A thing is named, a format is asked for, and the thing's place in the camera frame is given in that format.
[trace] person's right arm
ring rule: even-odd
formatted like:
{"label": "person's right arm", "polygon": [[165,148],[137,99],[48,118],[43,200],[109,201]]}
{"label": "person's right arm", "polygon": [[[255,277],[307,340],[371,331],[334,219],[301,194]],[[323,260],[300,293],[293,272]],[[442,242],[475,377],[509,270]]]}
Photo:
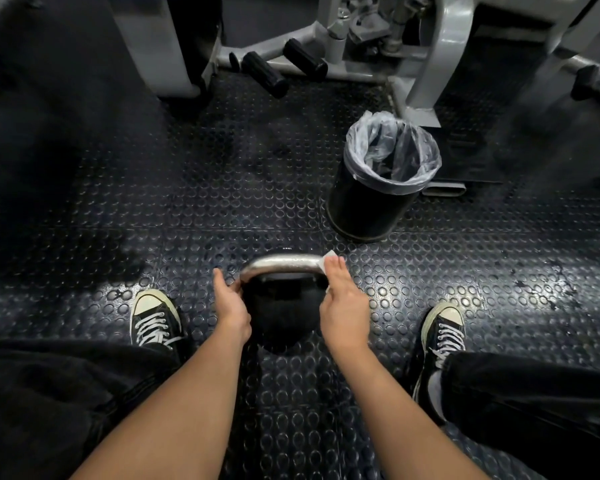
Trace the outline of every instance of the person's right arm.
{"label": "person's right arm", "polygon": [[329,291],[320,329],[360,406],[380,464],[390,479],[488,478],[420,409],[367,345],[369,302],[344,258],[324,263]]}

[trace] sneaker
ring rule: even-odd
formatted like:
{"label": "sneaker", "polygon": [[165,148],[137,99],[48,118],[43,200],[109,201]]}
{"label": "sneaker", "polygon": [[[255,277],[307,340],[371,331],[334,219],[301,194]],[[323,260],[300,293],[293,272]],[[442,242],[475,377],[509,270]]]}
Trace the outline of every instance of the sneaker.
{"label": "sneaker", "polygon": [[429,399],[429,378],[442,370],[442,363],[451,352],[463,351],[464,320],[458,307],[442,302],[433,307],[422,322],[416,347],[403,382],[413,400],[439,426],[445,423]]}
{"label": "sneaker", "polygon": [[131,344],[149,347],[180,357],[176,343],[182,340],[180,316],[167,295],[160,290],[140,291],[131,309]]}

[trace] person's left arm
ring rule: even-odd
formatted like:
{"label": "person's left arm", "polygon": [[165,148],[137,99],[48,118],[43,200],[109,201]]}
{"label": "person's left arm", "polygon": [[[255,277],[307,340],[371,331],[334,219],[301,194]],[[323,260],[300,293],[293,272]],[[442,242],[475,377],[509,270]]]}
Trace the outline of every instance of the person's left arm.
{"label": "person's left arm", "polygon": [[218,269],[214,290],[211,337],[97,446],[72,480],[218,478],[251,317],[240,283],[227,287]]}

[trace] pant leg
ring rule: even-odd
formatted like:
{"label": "pant leg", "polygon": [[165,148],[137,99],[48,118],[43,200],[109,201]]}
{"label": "pant leg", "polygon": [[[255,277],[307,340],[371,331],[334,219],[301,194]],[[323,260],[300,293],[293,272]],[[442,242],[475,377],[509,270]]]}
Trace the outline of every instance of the pant leg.
{"label": "pant leg", "polygon": [[600,475],[600,372],[455,353],[441,377],[447,420],[548,479]]}
{"label": "pant leg", "polygon": [[65,479],[177,368],[156,351],[0,340],[0,479]]}

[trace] hand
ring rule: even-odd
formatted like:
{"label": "hand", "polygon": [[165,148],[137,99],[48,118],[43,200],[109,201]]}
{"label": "hand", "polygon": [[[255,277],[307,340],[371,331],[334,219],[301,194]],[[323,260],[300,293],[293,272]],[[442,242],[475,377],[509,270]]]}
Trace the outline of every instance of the hand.
{"label": "hand", "polygon": [[337,360],[337,355],[368,349],[369,300],[351,279],[343,257],[326,258],[324,270],[329,291],[320,305],[320,329]]}
{"label": "hand", "polygon": [[241,345],[251,336],[251,315],[242,301],[240,279],[227,286],[222,271],[214,269],[214,293],[216,294],[216,330],[230,330],[238,333]]}

